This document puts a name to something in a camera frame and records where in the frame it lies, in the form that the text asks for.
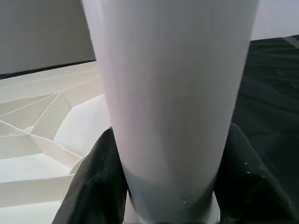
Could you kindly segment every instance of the white paper tube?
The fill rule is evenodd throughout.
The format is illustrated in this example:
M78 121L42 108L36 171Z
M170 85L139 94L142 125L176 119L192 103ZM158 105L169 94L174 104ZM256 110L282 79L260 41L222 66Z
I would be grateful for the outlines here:
M135 210L203 221L257 0L83 0Z

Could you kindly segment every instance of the white wall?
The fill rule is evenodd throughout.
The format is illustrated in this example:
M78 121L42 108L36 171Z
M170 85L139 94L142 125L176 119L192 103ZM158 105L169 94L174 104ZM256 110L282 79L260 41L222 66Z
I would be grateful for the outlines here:
M299 34L299 0L260 0L251 39Z
M80 0L0 0L0 74L94 60Z

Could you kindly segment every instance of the white cylinder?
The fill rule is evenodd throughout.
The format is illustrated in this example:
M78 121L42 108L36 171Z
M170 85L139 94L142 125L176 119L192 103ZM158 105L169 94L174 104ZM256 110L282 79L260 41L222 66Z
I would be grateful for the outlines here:
M205 222L257 0L83 0L133 205Z

